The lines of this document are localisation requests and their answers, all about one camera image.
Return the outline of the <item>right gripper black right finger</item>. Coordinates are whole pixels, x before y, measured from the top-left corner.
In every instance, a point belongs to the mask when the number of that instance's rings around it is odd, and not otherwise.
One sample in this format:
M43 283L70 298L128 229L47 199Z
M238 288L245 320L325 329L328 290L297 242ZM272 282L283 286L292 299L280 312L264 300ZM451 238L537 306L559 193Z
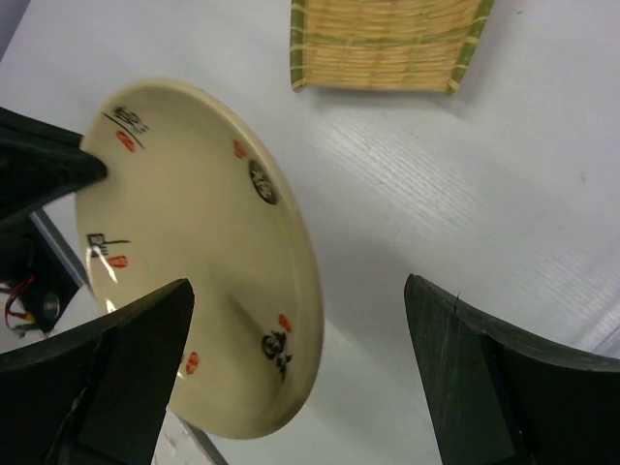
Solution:
M618 463L618 359L542 338L418 275L404 300L443 463Z

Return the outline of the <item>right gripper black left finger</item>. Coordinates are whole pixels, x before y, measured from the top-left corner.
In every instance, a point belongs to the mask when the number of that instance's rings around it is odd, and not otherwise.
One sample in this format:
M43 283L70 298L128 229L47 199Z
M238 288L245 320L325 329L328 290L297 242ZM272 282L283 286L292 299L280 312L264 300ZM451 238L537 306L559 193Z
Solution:
M148 464L195 304L177 279L1 355L4 464Z

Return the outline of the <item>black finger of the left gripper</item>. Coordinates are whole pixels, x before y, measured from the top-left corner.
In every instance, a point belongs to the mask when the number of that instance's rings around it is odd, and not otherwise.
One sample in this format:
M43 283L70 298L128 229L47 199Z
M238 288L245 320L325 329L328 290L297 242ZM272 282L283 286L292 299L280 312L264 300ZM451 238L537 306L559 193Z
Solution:
M108 169L82 151L82 135L1 109L1 226L103 180Z

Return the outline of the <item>small beige patterned plate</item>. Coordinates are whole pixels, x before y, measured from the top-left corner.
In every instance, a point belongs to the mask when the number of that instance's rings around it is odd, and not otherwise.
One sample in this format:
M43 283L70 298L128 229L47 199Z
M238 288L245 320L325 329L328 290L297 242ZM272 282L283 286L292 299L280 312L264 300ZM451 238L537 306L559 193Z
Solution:
M229 439L281 429L315 384L325 315L312 242L274 158L224 104L167 78L116 91L80 147L108 171L76 195L100 307L179 278L193 288L170 409Z

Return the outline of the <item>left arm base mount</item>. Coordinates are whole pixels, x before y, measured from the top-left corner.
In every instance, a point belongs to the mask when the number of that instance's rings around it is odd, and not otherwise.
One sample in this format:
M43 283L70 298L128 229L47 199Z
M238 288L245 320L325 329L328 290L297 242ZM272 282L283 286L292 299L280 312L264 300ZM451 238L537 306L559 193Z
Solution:
M1 229L1 327L10 334L49 336L87 284L78 256L42 210Z

